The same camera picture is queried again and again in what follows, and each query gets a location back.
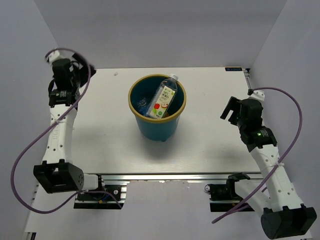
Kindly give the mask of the large blue label water bottle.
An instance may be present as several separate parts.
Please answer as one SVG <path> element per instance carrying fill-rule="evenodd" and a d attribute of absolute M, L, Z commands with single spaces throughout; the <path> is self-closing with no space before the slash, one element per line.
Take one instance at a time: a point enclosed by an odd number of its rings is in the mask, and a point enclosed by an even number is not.
<path fill-rule="evenodd" d="M 148 112 L 149 105 L 150 105 L 150 99 L 144 97 L 143 99 L 137 102 L 137 112 L 140 115 L 145 116 Z"/>

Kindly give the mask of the clear apple juice bottle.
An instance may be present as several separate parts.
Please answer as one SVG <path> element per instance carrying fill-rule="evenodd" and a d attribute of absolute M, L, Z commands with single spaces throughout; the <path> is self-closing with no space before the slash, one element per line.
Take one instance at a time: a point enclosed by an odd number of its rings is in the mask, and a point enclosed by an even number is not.
<path fill-rule="evenodd" d="M 169 75 L 158 86 L 152 100 L 150 101 L 145 116 L 152 119 L 162 119 L 173 102 L 178 92 L 178 76 Z"/>

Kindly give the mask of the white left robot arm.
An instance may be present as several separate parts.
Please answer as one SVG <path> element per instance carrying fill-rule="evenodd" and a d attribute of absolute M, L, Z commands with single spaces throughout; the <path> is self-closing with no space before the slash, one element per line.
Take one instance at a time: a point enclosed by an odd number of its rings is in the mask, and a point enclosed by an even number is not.
<path fill-rule="evenodd" d="M 50 123 L 46 151 L 33 175 L 48 194 L 88 191 L 99 200 L 106 187 L 98 174 L 84 173 L 72 162 L 72 135 L 78 113 L 80 88 L 96 73 L 94 66 L 74 53 L 71 58 L 54 50 L 46 57 L 53 71 L 48 87 Z"/>

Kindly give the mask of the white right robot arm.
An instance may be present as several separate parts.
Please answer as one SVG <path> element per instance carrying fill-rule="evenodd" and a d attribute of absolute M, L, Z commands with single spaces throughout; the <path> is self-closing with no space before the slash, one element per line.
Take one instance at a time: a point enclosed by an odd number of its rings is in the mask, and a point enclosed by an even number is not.
<path fill-rule="evenodd" d="M 259 167 L 267 194 L 243 173 L 229 176 L 226 195 L 241 197 L 257 213 L 265 235 L 271 239 L 302 236 L 317 219 L 313 207 L 307 207 L 291 183 L 272 130 L 263 125 L 263 106 L 252 98 L 231 97 L 221 114 L 239 129 L 240 138 Z"/>

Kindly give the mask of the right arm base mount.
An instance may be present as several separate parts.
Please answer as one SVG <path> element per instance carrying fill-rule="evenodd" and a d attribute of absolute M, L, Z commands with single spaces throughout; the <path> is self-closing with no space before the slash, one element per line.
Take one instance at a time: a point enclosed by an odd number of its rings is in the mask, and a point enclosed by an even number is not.
<path fill-rule="evenodd" d="M 242 201 L 240 196 L 232 196 L 225 184 L 207 184 L 204 192 L 209 195 L 209 206 L 212 213 L 224 213 Z"/>

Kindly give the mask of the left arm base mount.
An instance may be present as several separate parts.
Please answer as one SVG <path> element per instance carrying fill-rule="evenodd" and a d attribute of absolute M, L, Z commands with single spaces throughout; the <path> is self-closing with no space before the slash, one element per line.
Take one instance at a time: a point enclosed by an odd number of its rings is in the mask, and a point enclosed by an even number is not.
<path fill-rule="evenodd" d="M 128 181 L 113 179 L 111 176 L 98 175 L 97 189 L 78 194 L 73 208 L 84 210 L 120 210 L 126 199 Z"/>

